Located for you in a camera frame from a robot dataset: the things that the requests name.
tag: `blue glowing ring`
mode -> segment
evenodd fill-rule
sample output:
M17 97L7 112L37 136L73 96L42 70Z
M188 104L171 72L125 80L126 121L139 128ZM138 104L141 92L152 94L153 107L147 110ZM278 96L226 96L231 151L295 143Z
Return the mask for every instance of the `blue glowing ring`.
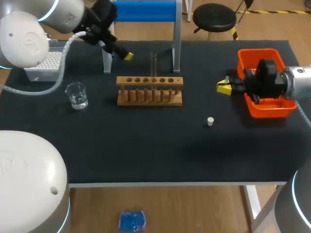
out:
M38 22L41 22L41 21L47 19L53 13L55 8L57 7L58 2L59 2L59 0L55 0L52 8L45 14L45 16L43 16L42 18L38 19Z
M66 223L66 221L67 221L67 218L68 218L68 216L69 216L69 211L70 211L70 198L69 198L69 205L68 205L68 210L67 210L66 218L65 218L65 220L64 220L64 222L63 222L63 224L62 224L62 226L60 227L60 229L58 230L57 233L60 233L60 232L62 231L62 229L63 229L63 227L64 227L64 225L65 225L65 223Z
M293 183L292 183L292 194L293 194L293 200L294 200L294 203L295 203L295 206L297 208L297 211L298 213L300 214L301 218L304 220L304 222L307 224L307 226L311 229L311 224L309 223L309 221L307 220L307 218L304 216L304 214L302 213L299 205L298 205L298 202L297 202L297 199L296 199L296 195L295 195L295 179L296 179L296 175L297 175L297 172L295 173L294 175L294 178L293 178Z
M0 66L0 69L12 69L12 68Z

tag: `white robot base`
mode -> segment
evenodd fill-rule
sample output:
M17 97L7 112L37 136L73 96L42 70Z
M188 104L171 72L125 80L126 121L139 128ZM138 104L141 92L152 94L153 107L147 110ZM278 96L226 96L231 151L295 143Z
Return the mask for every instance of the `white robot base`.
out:
M0 233L69 233L67 171L51 143L0 131L0 187Z

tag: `blue chair backrest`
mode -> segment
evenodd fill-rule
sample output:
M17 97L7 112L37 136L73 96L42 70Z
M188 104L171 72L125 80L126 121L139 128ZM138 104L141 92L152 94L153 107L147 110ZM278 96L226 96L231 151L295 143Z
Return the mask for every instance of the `blue chair backrest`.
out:
M116 22L175 22L176 1L114 1Z

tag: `gray cable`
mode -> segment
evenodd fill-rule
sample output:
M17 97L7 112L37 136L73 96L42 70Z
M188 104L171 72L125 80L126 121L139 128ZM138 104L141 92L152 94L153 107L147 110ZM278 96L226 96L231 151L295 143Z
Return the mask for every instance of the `gray cable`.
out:
M302 117L304 118L304 120L306 121L306 123L309 125L309 127L311 128L311 122L309 120L309 118L307 117L307 115L305 114L305 112L303 111L303 109L301 108L300 104L298 103L298 101L295 100L295 103L297 105L298 110L300 111L300 114L302 115Z
M86 35L86 32L78 32L78 33L74 34L72 37L70 37L70 39L67 41L67 43L63 49L62 58L60 60L60 70L59 70L59 74L58 74L58 79L57 79L55 85L52 86L50 89L47 89L45 91L30 92L30 91L17 90L17 89L11 88L9 86L1 85L1 84L0 84L0 88L2 88L3 90L9 91L9 92L13 92L13 93L20 94L20 95L26 95L26 96L42 96L42 95L46 95L48 93L55 91L63 81L63 77L64 77L64 73L65 73L66 56L67 56L67 53L70 49L71 44L77 38L82 37L84 35Z

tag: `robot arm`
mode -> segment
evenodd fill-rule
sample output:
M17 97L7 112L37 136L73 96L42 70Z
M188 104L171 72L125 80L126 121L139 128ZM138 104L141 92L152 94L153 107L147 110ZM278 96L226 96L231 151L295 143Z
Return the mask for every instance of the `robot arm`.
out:
M108 30L116 16L109 0L98 0L92 9L83 0L0 0L0 68L29 68L45 60L49 43L39 22L61 33L86 31L86 42L101 42L126 59L131 53L115 45Z
M274 60L262 59L256 72L245 69L244 77L219 82L217 91L225 93L224 88L230 85L230 95L246 93L256 104L260 99L279 96L288 100L311 98L311 66L286 67L279 73Z
M34 67L49 52L39 22L72 32L85 11L83 0L0 0L0 66Z

